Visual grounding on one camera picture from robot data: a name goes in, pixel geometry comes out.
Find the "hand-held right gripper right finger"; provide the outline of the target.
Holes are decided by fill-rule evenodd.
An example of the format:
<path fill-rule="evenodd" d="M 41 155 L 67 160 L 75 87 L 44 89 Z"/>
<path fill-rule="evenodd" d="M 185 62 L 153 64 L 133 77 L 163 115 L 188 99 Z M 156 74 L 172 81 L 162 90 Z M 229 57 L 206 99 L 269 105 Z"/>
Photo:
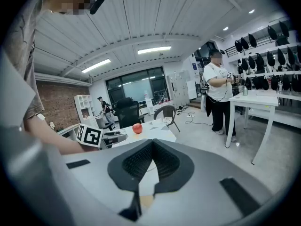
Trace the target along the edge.
<path fill-rule="evenodd" d="M 276 208 L 278 198 L 227 159 L 179 143 L 164 144 L 189 156 L 194 172 L 178 191 L 155 195 L 142 225 L 255 226 Z"/>

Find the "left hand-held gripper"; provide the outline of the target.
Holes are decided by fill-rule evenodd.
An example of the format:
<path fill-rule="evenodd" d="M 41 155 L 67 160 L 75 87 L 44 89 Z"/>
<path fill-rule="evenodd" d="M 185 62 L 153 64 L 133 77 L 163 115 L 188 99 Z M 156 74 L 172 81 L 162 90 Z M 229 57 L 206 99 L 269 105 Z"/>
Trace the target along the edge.
<path fill-rule="evenodd" d="M 126 133 L 120 131 L 108 131 L 104 133 L 103 129 L 92 127 L 86 124 L 80 124 L 76 135 L 76 141 L 81 145 L 95 148 L 107 148 L 105 143 L 119 143 L 127 139 Z"/>

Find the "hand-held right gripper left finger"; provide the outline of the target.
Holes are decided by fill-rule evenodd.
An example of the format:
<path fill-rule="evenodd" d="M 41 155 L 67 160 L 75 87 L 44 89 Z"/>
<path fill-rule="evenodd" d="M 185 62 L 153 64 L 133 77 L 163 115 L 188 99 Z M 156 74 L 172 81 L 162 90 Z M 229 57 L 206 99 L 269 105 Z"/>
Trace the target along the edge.
<path fill-rule="evenodd" d="M 64 157 L 75 178 L 72 213 L 77 226 L 153 226 L 155 215 L 141 213 L 142 179 L 151 186 L 147 171 L 152 162 L 151 139 L 139 140 L 103 151 Z"/>

